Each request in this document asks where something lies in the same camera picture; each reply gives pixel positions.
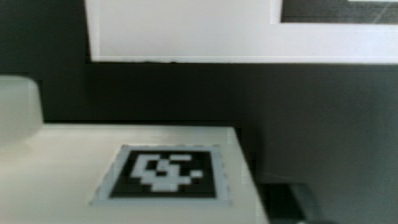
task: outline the dark wall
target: dark wall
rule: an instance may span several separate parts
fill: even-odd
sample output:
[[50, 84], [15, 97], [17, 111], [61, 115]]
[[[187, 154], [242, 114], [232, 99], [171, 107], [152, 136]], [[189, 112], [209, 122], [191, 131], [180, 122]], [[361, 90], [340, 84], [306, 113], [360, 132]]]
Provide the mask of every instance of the dark wall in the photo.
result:
[[258, 179], [310, 183], [344, 224], [397, 223], [398, 66], [90, 63], [84, 1], [0, 6], [0, 73], [38, 80], [47, 122], [233, 125]]

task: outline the white panel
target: white panel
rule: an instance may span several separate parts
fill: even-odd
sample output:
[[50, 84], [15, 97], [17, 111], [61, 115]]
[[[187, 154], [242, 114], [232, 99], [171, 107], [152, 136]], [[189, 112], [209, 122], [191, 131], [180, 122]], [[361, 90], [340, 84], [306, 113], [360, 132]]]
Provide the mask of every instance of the white panel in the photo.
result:
[[397, 25], [281, 24], [283, 0], [86, 3], [95, 61], [398, 61]]

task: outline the white object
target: white object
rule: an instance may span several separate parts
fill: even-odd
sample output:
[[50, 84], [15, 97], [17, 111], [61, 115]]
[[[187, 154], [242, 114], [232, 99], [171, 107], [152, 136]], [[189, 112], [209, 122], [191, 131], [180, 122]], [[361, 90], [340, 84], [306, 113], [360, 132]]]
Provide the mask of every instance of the white object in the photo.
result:
[[398, 26], [281, 23], [283, 0], [86, 0], [93, 61], [397, 63]]
[[43, 125], [40, 90], [34, 81], [0, 76], [0, 147], [22, 142]]
[[[125, 144], [219, 145], [230, 206], [91, 205]], [[233, 128], [45, 125], [27, 147], [0, 154], [0, 223], [269, 224]]]

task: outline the black square pattern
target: black square pattern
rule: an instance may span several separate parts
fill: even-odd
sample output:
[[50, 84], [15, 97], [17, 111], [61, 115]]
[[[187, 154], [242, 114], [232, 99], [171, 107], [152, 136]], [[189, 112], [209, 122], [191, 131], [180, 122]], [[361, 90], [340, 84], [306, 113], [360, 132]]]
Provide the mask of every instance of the black square pattern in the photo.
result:
[[111, 191], [111, 199], [216, 198], [212, 153], [134, 150]]

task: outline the table surface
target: table surface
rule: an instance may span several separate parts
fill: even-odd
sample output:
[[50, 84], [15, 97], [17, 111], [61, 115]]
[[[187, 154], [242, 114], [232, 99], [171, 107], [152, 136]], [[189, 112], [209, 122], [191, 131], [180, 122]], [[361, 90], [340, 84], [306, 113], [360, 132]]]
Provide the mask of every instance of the table surface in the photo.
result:
[[[232, 205], [93, 206], [122, 145], [219, 145]], [[0, 223], [269, 224], [230, 127], [45, 125], [0, 148]]]

